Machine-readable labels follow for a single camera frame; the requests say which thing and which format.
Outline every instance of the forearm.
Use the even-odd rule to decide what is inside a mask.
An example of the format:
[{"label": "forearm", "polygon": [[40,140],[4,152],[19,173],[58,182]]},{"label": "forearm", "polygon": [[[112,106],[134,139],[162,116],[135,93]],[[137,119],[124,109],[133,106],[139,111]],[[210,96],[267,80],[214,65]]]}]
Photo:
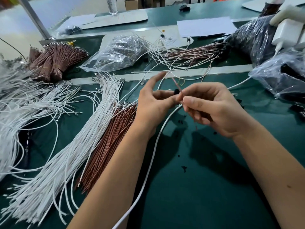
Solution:
[{"label": "forearm", "polygon": [[304,228],[305,169],[260,124],[234,138],[282,229]]},{"label": "forearm", "polygon": [[111,229],[132,203],[150,131],[134,122],[72,219],[70,229]]}]

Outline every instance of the workbench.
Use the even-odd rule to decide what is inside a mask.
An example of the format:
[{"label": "workbench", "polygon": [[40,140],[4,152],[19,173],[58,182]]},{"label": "workbench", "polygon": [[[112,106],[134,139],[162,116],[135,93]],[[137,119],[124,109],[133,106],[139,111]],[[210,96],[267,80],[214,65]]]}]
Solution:
[{"label": "workbench", "polygon": [[[221,16],[237,19],[235,24],[238,26],[258,16],[256,12],[241,8],[244,1],[231,0],[191,4],[191,11],[187,13],[179,12],[179,6],[147,9],[148,21],[146,22],[86,30],[83,34],[63,40],[76,40],[75,45],[83,47],[92,55],[99,49],[102,37],[107,32],[117,31],[119,35],[121,30],[143,30],[156,26],[174,25],[177,20]],[[212,40],[200,41],[200,45],[209,44]],[[195,39],[191,46],[199,46],[198,43]],[[227,72],[208,75],[203,81],[222,82],[227,87],[233,86],[245,80],[248,73],[234,72],[232,66],[247,64],[250,64],[249,59],[239,53],[231,52],[226,61],[212,64],[215,69],[227,67]],[[94,76],[92,72],[84,72],[77,68],[78,65],[68,71],[67,79]],[[133,67],[115,73],[119,77],[123,77],[131,71],[148,70],[152,65],[139,61]],[[156,69],[165,69],[165,67],[159,66]],[[181,88],[187,87],[193,82],[186,81]],[[125,82],[121,96],[128,93],[137,83],[138,81]],[[96,84],[82,85],[83,90],[93,91],[97,87]],[[142,86],[139,86],[133,92],[128,99],[129,102],[138,98],[141,88]],[[171,79],[165,79],[161,86],[161,89],[173,90],[175,88]],[[302,146],[305,126],[288,109],[291,104],[274,99],[261,84],[252,79],[233,89],[232,92],[238,94],[238,99],[242,99],[245,110],[264,125],[302,165],[305,165],[305,153]],[[92,115],[92,103],[87,99],[84,99],[83,103],[76,103],[74,107],[76,111],[83,113],[78,116],[64,115],[60,118],[55,153],[72,141]],[[36,122],[35,125],[43,125],[49,121],[50,118],[45,118]],[[159,139],[145,190],[129,216],[128,228],[280,228],[260,187],[234,143],[217,134],[208,126],[197,124],[197,127],[198,130],[195,129],[194,121],[183,109],[174,113],[170,118]],[[55,134],[56,126],[54,123],[33,131],[29,169],[44,165],[54,145]],[[143,184],[156,135],[151,138],[147,146],[135,197]],[[26,177],[33,177],[36,174],[30,173]],[[1,183],[1,194],[7,194],[6,188],[10,187],[12,183],[16,183],[16,179],[6,176]],[[80,189],[74,192],[74,199],[78,206],[81,205],[84,198],[85,195],[81,194]],[[0,207],[3,208],[7,204],[7,199],[1,196]],[[72,215],[69,213],[64,199],[62,211],[68,213],[64,219],[69,222]],[[27,227],[27,223],[15,224],[13,219],[8,220],[2,226],[2,228],[7,229],[25,229]],[[61,229],[66,228],[66,226],[61,223],[55,207],[52,207],[40,228]]]}]

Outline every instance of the floor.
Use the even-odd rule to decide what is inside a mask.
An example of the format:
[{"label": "floor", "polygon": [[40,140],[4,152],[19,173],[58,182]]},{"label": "floor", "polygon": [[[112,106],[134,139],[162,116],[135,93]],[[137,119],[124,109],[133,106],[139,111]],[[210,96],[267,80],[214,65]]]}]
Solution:
[{"label": "floor", "polygon": [[[175,1],[182,0],[165,0],[165,4],[172,5]],[[54,26],[66,16],[108,12],[106,0],[31,0],[30,4],[46,28]],[[123,0],[117,0],[117,9],[125,10]],[[17,48],[25,57],[30,46],[42,49],[38,42],[42,37],[20,5],[1,11],[0,22],[2,25],[0,38]],[[5,59],[19,57],[14,49],[2,41],[0,41],[0,53]]]}]

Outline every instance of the left hand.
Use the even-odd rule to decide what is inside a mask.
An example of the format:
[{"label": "left hand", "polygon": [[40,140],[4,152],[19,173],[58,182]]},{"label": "left hand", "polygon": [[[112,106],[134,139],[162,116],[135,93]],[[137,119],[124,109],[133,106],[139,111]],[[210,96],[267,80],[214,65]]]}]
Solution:
[{"label": "left hand", "polygon": [[139,95],[134,123],[139,123],[146,127],[150,131],[151,136],[154,135],[156,127],[164,119],[168,110],[177,104],[177,95],[173,95],[173,91],[153,91],[156,82],[161,80],[165,75],[166,72],[164,71],[151,77]]}]

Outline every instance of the plastic bottle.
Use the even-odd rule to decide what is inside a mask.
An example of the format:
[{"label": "plastic bottle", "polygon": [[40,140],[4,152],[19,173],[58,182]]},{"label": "plastic bottle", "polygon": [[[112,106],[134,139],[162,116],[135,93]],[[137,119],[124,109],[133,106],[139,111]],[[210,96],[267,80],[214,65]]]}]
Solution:
[{"label": "plastic bottle", "polygon": [[262,10],[260,17],[276,14],[285,0],[266,0],[265,7]]},{"label": "plastic bottle", "polygon": [[116,0],[107,0],[108,10],[111,15],[117,14]]}]

